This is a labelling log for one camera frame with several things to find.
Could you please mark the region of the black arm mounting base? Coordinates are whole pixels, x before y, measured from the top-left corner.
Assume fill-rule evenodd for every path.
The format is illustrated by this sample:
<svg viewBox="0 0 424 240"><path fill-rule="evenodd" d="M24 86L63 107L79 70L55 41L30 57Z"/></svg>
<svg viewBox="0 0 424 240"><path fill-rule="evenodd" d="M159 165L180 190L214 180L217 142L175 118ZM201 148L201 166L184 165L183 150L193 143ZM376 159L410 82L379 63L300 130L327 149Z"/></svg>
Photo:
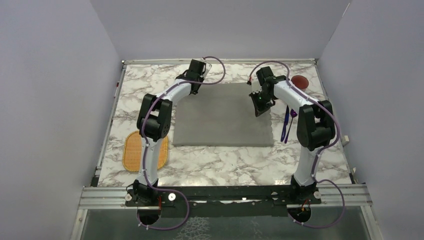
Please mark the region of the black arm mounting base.
<svg viewBox="0 0 424 240"><path fill-rule="evenodd" d="M288 209L320 204L316 189L298 193L290 185L165 186L147 194L130 187L125 206L141 216L162 218L287 217Z"/></svg>

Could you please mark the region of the grey scalloped cloth placemat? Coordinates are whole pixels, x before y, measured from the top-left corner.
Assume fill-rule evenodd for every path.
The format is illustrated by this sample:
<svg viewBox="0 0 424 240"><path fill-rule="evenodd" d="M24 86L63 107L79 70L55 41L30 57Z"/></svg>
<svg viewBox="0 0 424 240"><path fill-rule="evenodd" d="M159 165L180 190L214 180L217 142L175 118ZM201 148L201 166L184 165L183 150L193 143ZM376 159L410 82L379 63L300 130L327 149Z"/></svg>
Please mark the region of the grey scalloped cloth placemat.
<svg viewBox="0 0 424 240"><path fill-rule="evenodd" d="M245 83L206 85L176 104L174 146L271 147L270 111L255 115Z"/></svg>

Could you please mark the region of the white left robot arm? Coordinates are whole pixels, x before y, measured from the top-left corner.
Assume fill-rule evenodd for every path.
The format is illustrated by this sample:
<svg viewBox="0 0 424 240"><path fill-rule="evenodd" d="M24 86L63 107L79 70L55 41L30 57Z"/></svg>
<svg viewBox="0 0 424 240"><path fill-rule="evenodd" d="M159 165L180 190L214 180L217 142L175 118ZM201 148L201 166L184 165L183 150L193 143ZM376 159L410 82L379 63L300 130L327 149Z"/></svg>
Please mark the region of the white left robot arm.
<svg viewBox="0 0 424 240"><path fill-rule="evenodd" d="M141 136L141 161L132 185L134 195L144 205L157 200L158 161L163 139L171 127L173 104L196 94L212 65L205 58L192 59L188 69L178 75L173 85L158 94L146 94L140 107L137 128Z"/></svg>

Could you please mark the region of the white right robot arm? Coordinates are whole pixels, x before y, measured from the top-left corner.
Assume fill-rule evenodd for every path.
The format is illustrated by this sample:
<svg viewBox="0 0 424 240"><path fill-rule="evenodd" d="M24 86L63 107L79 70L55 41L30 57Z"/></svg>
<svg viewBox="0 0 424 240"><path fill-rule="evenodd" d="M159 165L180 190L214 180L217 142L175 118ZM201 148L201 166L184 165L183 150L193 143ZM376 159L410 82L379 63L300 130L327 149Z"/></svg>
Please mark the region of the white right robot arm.
<svg viewBox="0 0 424 240"><path fill-rule="evenodd" d="M249 77L249 94L254 114L259 117L275 105L276 100L285 102L290 111L297 114L297 140L301 152L296 171L290 180L289 199L300 204L316 190L316 167L321 152L330 146L336 135L332 104L319 101L296 87L287 75L274 75L269 66L256 66Z"/></svg>

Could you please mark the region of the woven yellow wicker tray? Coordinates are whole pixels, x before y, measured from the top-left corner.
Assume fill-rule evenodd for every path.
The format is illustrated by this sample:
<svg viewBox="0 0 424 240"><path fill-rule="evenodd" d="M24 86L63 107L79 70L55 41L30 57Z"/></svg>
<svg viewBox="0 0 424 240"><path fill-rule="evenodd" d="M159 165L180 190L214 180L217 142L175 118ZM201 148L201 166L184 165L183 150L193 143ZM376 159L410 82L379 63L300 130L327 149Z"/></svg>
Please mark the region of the woven yellow wicker tray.
<svg viewBox="0 0 424 240"><path fill-rule="evenodd" d="M168 161L169 138L166 136L161 143L157 169L161 169ZM139 131L130 133L125 139L122 165L128 172L138 172L141 166L142 138Z"/></svg>

